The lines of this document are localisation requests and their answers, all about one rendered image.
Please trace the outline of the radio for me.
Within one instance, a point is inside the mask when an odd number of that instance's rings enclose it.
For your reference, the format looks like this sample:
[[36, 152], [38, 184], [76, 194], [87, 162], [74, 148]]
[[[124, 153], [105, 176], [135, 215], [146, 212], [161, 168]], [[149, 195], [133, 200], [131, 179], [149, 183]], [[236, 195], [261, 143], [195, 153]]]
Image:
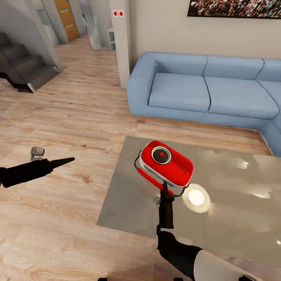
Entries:
[[[167, 185], [173, 189], [183, 188], [183, 191], [189, 187], [189, 180], [193, 173], [192, 162], [159, 141], [148, 143], [144, 150], [139, 152], [140, 164], [149, 173], [160, 179], [162, 182], [167, 182]], [[164, 190], [164, 186], [150, 177], [141, 168], [137, 168], [138, 172], [158, 187]], [[171, 190], [168, 190], [169, 195], [173, 195]]]

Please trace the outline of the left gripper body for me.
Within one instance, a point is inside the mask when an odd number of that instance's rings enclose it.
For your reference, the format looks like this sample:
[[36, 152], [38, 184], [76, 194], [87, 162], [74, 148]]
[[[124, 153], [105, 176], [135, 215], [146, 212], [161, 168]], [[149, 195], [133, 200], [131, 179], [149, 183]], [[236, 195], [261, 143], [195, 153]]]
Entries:
[[47, 158], [44, 158], [42, 160], [18, 165], [18, 172], [21, 180], [25, 183], [50, 174], [53, 171], [51, 171], [50, 163]]

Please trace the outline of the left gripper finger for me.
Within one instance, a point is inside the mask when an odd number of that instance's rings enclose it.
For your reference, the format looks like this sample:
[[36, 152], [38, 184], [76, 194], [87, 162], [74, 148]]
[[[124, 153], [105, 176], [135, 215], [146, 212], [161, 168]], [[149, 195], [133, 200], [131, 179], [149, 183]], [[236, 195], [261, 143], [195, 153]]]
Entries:
[[73, 161], [73, 160], [75, 160], [74, 157], [65, 158], [65, 159], [60, 159], [60, 160], [52, 160], [52, 161], [50, 161], [50, 162], [51, 162], [51, 163], [50, 163], [51, 171], [52, 171], [54, 168], [59, 167], [59, 166], [61, 166], [61, 165], [64, 165], [64, 164], [66, 164], [66, 163], [68, 163], [68, 162], [71, 162], [71, 161]]

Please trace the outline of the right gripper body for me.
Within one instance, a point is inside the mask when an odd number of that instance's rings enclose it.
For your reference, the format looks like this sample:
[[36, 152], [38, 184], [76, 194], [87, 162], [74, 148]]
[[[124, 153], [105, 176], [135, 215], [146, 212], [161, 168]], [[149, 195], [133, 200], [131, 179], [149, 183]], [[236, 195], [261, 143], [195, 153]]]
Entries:
[[159, 216], [173, 217], [172, 202], [175, 195], [162, 195], [159, 207]]

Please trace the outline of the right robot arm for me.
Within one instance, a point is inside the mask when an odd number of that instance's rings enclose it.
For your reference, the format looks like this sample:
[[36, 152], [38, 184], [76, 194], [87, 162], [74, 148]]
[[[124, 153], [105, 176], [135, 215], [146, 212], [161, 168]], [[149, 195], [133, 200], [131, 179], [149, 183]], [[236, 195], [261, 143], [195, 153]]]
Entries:
[[159, 224], [156, 234], [156, 249], [160, 255], [193, 281], [263, 281], [209, 251], [194, 246], [187, 238], [175, 238], [161, 228], [173, 229], [172, 202], [175, 195], [169, 195], [165, 181], [164, 190], [156, 193], [150, 203], [159, 208]]

